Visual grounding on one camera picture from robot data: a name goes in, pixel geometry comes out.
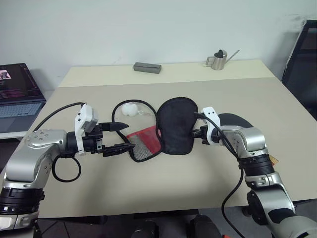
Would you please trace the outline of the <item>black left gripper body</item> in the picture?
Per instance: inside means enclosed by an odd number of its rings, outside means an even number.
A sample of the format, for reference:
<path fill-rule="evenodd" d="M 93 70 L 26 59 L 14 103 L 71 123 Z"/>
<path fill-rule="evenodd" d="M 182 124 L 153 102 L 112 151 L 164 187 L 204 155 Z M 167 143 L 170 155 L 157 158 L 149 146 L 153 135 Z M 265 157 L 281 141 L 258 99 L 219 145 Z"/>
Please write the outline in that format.
<path fill-rule="evenodd" d="M 85 152 L 91 154 L 102 153 L 103 144 L 103 130 L 102 126 L 97 124 L 91 132 L 86 132 L 83 137 L 83 146 Z"/>

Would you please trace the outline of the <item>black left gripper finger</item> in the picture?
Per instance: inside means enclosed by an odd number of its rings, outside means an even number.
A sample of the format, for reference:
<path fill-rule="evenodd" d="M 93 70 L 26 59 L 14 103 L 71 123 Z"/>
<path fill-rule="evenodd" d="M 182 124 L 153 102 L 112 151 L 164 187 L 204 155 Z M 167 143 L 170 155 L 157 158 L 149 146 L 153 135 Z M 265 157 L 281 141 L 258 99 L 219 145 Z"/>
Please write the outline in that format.
<path fill-rule="evenodd" d="M 102 150 L 102 155 L 103 157 L 119 155 L 119 154 L 123 154 L 125 152 L 132 150 L 134 147 L 135 147 L 135 144 L 130 144 L 130 143 L 115 144 L 110 147 L 105 147 Z"/>
<path fill-rule="evenodd" d="M 127 124 L 122 122 L 102 122 L 99 123 L 102 131 L 121 131 L 128 127 Z"/>

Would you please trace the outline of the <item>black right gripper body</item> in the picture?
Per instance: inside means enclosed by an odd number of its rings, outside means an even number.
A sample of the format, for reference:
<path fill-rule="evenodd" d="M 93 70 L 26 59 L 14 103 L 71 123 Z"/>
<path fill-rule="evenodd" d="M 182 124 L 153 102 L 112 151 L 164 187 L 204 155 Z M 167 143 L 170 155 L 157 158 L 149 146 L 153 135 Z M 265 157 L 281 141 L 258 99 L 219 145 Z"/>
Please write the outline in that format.
<path fill-rule="evenodd" d="M 205 145 L 210 145 L 209 141 L 208 141 L 208 136 L 207 136 L 207 132 L 208 132 L 208 126 L 207 125 L 203 125 L 200 127 L 200 135 L 199 138 L 202 139 L 202 143 Z"/>

